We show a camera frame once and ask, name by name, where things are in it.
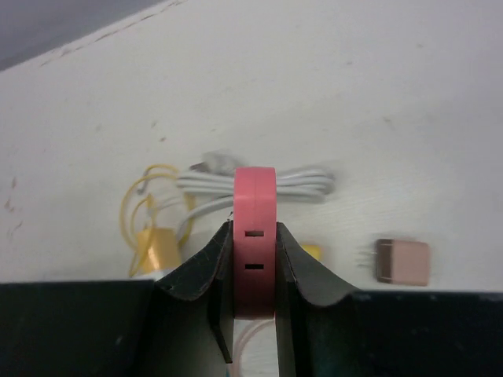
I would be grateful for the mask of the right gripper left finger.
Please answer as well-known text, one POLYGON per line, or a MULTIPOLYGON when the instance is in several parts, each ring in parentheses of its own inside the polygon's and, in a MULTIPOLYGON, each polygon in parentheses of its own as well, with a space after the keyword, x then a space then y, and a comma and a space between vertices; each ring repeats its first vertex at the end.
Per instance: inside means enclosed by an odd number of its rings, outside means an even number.
POLYGON ((232 238, 160 280, 5 283, 4 376, 222 376, 232 360, 232 238))

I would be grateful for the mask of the pink brown charger plug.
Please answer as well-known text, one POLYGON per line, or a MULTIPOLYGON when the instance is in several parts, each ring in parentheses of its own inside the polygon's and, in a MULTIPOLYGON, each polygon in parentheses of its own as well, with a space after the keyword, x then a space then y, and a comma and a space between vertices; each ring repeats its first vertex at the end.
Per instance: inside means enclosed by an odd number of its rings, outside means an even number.
POLYGON ((414 238, 377 236, 354 256, 359 272, 379 289, 423 288, 431 283, 432 250, 414 238))

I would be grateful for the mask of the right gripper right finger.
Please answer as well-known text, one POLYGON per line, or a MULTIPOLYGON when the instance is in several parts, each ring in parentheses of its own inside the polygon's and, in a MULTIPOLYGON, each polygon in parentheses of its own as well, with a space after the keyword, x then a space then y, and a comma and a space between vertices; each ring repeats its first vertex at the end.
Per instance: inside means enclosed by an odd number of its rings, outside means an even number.
POLYGON ((282 376, 499 376, 499 292, 362 290, 277 225, 282 376))

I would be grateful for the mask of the yellow USB charger plug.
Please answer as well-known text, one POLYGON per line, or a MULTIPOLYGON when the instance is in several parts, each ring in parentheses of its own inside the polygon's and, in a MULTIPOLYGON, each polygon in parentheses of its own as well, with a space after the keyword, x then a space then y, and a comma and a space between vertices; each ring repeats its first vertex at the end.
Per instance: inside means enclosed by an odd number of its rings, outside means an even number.
POLYGON ((301 248, 318 262, 322 262, 323 248, 317 244, 303 243, 301 248))

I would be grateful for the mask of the pink charger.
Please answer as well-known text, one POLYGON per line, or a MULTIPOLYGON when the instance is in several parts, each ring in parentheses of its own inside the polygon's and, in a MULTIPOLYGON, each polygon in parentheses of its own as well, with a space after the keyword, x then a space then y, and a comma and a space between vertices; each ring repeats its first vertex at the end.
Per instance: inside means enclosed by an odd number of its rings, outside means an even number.
POLYGON ((238 319, 274 316, 277 183, 272 167, 240 167, 233 188, 233 308, 238 319))

